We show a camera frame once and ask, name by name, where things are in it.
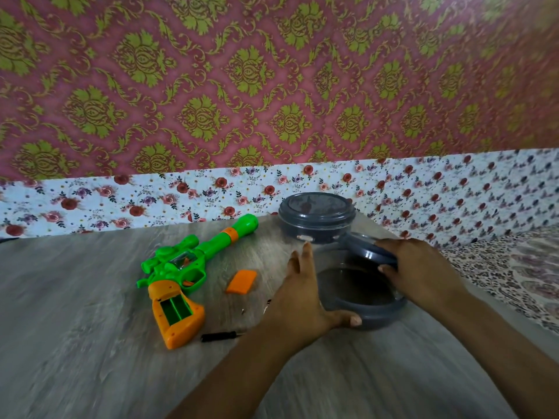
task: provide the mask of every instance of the green toy gun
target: green toy gun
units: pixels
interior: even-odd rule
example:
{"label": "green toy gun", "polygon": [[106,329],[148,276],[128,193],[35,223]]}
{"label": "green toy gun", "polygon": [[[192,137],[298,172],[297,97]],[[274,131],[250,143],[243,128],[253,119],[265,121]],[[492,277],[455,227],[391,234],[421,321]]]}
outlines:
{"label": "green toy gun", "polygon": [[245,214],[209,241],[199,244],[196,235],[189,235],[175,246],[159,247],[153,257],[142,262],[141,268],[149,276],[136,284],[138,288],[148,287],[155,320],[167,348],[185,344],[204,324],[204,308],[185,294],[206,281],[206,261],[256,228],[256,216]]}

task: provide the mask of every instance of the container lid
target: container lid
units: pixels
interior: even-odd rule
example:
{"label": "container lid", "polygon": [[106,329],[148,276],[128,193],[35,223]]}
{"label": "container lid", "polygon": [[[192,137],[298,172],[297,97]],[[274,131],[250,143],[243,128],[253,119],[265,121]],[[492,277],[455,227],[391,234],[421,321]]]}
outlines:
{"label": "container lid", "polygon": [[279,205],[279,217],[295,226],[332,229],[349,225],[355,218],[353,204],[330,193],[300,193],[287,197]]}
{"label": "container lid", "polygon": [[398,262],[394,254],[375,245],[376,240],[378,239],[362,233],[348,232],[340,238],[340,243],[357,256],[372,260],[380,265],[395,267]]}

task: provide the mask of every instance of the person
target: person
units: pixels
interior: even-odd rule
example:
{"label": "person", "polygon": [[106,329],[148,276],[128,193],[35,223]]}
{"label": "person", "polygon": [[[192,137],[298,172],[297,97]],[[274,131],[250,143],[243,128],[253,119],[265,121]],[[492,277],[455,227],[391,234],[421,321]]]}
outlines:
{"label": "person", "polygon": [[[397,271],[387,265],[379,266],[380,271],[454,334],[520,418],[559,417],[559,365],[469,294],[439,251],[415,239],[382,239],[376,244],[398,260]],[[292,253],[287,276],[261,322],[241,337],[168,419],[249,418],[291,356],[332,328],[360,324],[353,312],[322,308],[312,249],[306,243],[301,254]]]}

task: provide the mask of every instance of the fingernail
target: fingernail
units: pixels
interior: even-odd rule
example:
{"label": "fingernail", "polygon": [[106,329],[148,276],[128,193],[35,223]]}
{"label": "fingernail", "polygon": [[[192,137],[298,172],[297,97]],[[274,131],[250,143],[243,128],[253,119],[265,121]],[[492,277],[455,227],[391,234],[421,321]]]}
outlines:
{"label": "fingernail", "polygon": [[351,325],[352,328],[355,328],[356,326],[360,326],[362,323],[363,321],[359,316],[352,316],[351,319],[349,320],[349,324]]}

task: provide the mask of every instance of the person's right forearm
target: person's right forearm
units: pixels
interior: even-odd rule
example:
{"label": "person's right forearm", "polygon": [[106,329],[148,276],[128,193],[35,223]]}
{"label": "person's right forearm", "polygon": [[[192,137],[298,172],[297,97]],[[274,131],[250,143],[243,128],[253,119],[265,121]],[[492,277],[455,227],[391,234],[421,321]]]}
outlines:
{"label": "person's right forearm", "polygon": [[559,365],[486,303],[464,293],[428,312],[460,340],[520,418],[557,418]]}

